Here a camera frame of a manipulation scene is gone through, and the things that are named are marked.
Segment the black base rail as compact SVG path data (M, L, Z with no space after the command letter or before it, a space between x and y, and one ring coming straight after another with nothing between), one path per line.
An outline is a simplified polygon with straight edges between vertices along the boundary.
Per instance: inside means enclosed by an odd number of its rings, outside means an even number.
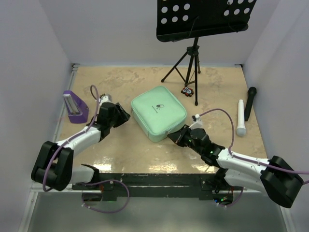
M129 190L130 197L152 198L198 198L212 200L221 197L231 187L217 174L121 174L100 173L95 178L107 181L97 186L73 184L73 190L95 191L103 190L104 201L115 201L118 197L126 197Z

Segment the red owl toy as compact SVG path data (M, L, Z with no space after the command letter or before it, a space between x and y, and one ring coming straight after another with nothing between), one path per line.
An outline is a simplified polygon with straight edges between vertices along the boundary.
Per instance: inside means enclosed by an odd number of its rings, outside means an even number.
M194 91L192 88L189 88L188 86L186 86L181 90L181 93L187 97L192 97L194 94Z

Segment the purple metronome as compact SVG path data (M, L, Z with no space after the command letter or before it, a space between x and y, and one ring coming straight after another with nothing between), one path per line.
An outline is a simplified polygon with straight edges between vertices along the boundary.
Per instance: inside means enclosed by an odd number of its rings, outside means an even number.
M87 104L71 90L63 91L63 99L70 123L86 123L89 115Z

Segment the mint green medicine case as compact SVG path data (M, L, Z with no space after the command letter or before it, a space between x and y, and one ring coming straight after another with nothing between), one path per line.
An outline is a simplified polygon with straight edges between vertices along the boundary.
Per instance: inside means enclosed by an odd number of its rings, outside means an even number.
M150 141L157 143L185 124L187 111L164 86L154 87L131 102L132 115Z

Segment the black music stand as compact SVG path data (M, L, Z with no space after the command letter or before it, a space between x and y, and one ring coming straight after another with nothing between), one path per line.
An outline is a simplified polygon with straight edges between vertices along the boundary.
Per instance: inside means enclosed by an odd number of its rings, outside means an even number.
M140 0L142 3L140 6L139 16L136 15L136 21L134 24L137 26L140 24L141 29L145 30L146 37L155 42L155 46L152 48L155 55L149 60L150 62L162 63L164 65L171 65L170 69L179 61L186 53L186 48L191 47L194 44L194 39L199 37L197 45L200 45L200 70L202 65L206 66L227 66L235 67L235 65L244 64L250 54L252 53L269 16L271 17L273 10L276 9L278 1L275 1L275 5L270 4L270 12L267 10L267 0L160 0L162 6L159 7L159 12L163 15L157 17L159 0ZM266 13L266 21L260 13ZM236 29L236 19L233 22L232 18L247 15L247 30L240 31ZM202 27L204 24L226 24L226 28L230 30L230 33L212 34L207 36L195 36L195 28ZM170 28L166 28L167 34L172 34L170 31L177 28L178 24L183 24L183 31L186 36L186 40L180 41L181 38L174 37L173 41L178 43L159 44L161 40L157 39L157 25L169 25ZM179 98L185 106L193 106L196 108L196 89L195 83L189 85L193 89L194 95L192 97L185 98L185 94L180 94L184 82L187 78L187 69L190 67L191 56L188 55L183 58L182 65L180 63L176 70L172 70L170 79L167 79L165 83L160 83L165 87L171 87L171 91L174 91L175 96Z

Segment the white microphone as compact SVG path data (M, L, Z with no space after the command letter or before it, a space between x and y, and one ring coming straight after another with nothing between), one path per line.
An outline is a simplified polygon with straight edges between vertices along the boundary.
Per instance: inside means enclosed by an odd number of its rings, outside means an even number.
M238 124L236 128L236 134L239 137L246 135L245 118L244 118L244 102L242 99L238 102Z

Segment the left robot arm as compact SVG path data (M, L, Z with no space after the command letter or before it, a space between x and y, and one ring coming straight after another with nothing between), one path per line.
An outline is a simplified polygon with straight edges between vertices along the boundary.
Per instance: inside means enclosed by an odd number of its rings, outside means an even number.
M130 119L119 103L104 102L96 108L96 114L81 131L58 142L46 141L40 148L31 179L41 183L43 190L62 191L69 184L83 183L88 189L100 184L98 169L82 164L73 167L73 159L90 146L101 142L110 133Z

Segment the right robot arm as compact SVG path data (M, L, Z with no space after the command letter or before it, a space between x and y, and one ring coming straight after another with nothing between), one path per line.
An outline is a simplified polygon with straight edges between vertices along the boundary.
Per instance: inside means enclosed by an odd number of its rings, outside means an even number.
M217 167L220 175L216 176L215 184L221 190L229 186L256 190L276 204L291 208L304 184L283 158L260 159L233 152L212 142L202 128L184 125L168 134L168 138L177 146L198 153L207 165Z

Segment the black microphone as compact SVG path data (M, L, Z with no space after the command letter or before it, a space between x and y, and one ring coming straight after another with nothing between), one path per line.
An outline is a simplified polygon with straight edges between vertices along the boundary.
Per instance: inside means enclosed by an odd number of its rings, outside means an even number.
M249 120L251 110L252 110L252 106L253 106L253 101L254 101L254 98L257 94L257 89L255 87L250 87L248 89L247 94L248 94L247 102L246 102L246 106L245 106L245 109L244 109L244 120L245 121Z

